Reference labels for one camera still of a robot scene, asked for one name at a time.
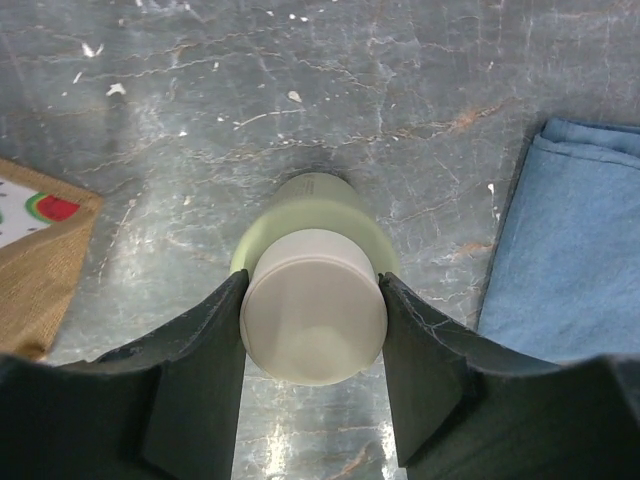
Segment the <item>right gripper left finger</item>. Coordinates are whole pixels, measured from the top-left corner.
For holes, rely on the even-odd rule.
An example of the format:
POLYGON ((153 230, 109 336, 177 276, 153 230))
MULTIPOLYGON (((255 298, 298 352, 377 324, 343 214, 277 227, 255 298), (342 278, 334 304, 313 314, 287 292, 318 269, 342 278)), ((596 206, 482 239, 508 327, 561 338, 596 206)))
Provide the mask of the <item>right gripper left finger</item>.
POLYGON ((5 479, 227 479, 245 349, 244 271, 98 359, 1 359, 5 479))

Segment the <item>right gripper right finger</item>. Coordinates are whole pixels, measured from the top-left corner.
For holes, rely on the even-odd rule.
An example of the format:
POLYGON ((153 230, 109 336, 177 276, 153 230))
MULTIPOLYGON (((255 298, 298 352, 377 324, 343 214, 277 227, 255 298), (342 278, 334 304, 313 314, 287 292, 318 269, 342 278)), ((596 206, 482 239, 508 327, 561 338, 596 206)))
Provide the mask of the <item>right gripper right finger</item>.
POLYGON ((383 357, 397 460, 411 479, 635 479, 639 359, 558 365, 501 346, 393 274, 383 357))

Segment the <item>watermelon print canvas bag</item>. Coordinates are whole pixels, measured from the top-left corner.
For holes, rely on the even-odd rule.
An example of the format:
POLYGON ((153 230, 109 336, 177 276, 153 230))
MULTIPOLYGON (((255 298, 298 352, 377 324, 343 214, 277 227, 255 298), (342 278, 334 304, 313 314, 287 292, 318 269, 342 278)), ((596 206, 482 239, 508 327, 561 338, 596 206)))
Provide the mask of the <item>watermelon print canvas bag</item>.
POLYGON ((102 207, 93 192, 1 161, 1 351, 48 354, 102 207))

